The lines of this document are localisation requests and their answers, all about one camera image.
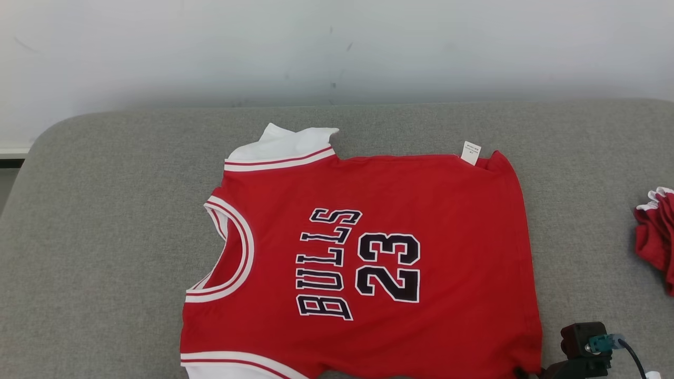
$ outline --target white clothing tag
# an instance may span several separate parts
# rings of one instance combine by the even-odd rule
[[[480,150],[482,150],[480,146],[465,141],[464,151],[461,153],[461,159],[475,166],[475,163],[477,163],[477,157],[480,156]]]

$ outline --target gray padded surface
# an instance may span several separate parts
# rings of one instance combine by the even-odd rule
[[[560,328],[601,320],[627,336],[647,370],[674,376],[674,299],[633,253],[632,218],[648,190],[674,186],[674,104],[596,100],[63,121],[36,141],[0,218],[0,377],[184,378],[184,290],[221,248],[202,203],[224,158],[270,121],[339,127],[342,158],[460,153],[464,140],[483,156],[501,150],[526,200],[544,364],[563,359]],[[614,356],[610,377],[638,377],[626,352]]]

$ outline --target folded red garment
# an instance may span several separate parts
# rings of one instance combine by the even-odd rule
[[[674,296],[674,190],[658,187],[648,193],[651,201],[639,205],[634,217],[636,227],[636,253],[665,274],[667,293]]]

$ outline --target wall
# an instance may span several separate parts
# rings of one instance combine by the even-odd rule
[[[0,149],[125,107],[674,100],[671,36],[670,0],[4,0]]]

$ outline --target red basketball jersey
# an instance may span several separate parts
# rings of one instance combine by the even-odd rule
[[[515,172],[499,152],[226,161],[206,203],[225,248],[187,292],[192,379],[513,378],[541,366]]]

